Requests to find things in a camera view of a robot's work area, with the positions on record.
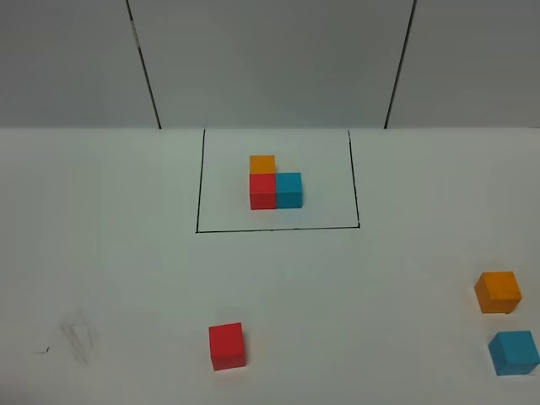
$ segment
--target orange cube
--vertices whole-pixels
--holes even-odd
[[[276,157],[273,154],[250,156],[250,175],[267,175],[276,172]]]
[[[474,290],[484,314],[510,314],[521,301],[513,272],[482,273]]]

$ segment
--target pencil mark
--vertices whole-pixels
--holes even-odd
[[[60,324],[62,335],[69,343],[71,354],[79,365],[87,365],[95,350],[95,336],[83,313],[78,311],[71,321]]]
[[[49,353],[49,348],[47,348],[43,352],[32,352],[32,354],[47,354],[47,353]]]

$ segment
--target red cube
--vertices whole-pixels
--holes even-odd
[[[276,209],[276,174],[250,175],[251,209]]]
[[[210,327],[210,358],[215,371],[246,365],[242,324]]]

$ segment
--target black line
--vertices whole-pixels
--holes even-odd
[[[158,122],[158,128],[161,129],[161,120],[159,119],[158,107],[155,105],[154,92],[152,86],[150,86],[149,73],[146,70],[146,63],[144,63],[143,52],[141,51],[141,43],[138,40],[137,30],[135,29],[135,21],[133,20],[132,8],[129,5],[129,0],[126,0],[127,12],[129,13],[129,19],[131,20],[132,27],[134,29],[134,35],[137,36],[135,41],[137,42],[138,56],[141,59],[141,65],[143,65],[144,78],[146,78],[146,85],[148,86],[148,92],[150,93],[150,99],[152,100],[152,107],[154,108],[155,120]]]
[[[283,230],[357,230],[357,226],[328,226],[321,228],[278,228],[278,229],[232,229],[232,230],[198,230],[198,234],[232,234],[238,232],[280,232]]]
[[[360,212],[358,210],[358,194],[356,194],[356,179],[354,178],[354,162],[353,162],[353,145],[351,144],[351,132],[348,133],[348,151],[351,154],[351,171],[353,172],[353,187],[354,187],[354,203],[356,204],[356,220],[358,221],[358,227],[360,227]]]
[[[390,105],[388,106],[388,112],[386,113],[385,129],[388,129],[388,121],[390,120],[390,114],[392,113],[392,107],[394,105],[394,97],[396,96],[397,82],[402,74],[403,58],[405,57],[405,51],[408,45],[408,36],[411,33],[411,26],[413,25],[414,12],[416,11],[416,2],[413,1],[413,8],[411,9],[411,15],[408,19],[407,34],[405,34],[405,41],[403,42],[402,55],[399,58],[399,65],[397,65],[396,80],[394,81],[394,89],[391,91]]]
[[[195,233],[199,233],[199,216],[201,214],[201,190],[203,189],[203,167],[204,167],[204,138],[206,137],[206,129],[202,132],[202,152],[201,152],[201,178],[199,179],[199,204],[197,206],[197,227]]]
[[[32,354],[47,354],[49,353],[49,347],[47,347],[47,350],[44,350],[43,352],[32,352]]]

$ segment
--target block structure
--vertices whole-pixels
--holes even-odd
[[[241,323],[210,327],[208,332],[210,335],[210,359],[215,371],[246,365]]]
[[[529,331],[497,333],[489,344],[489,353],[497,375],[527,375],[540,364]]]
[[[474,290],[484,314],[510,314],[521,301],[521,291],[513,272],[482,273]]]
[[[300,173],[277,173],[276,189],[278,208],[302,208],[302,175]]]

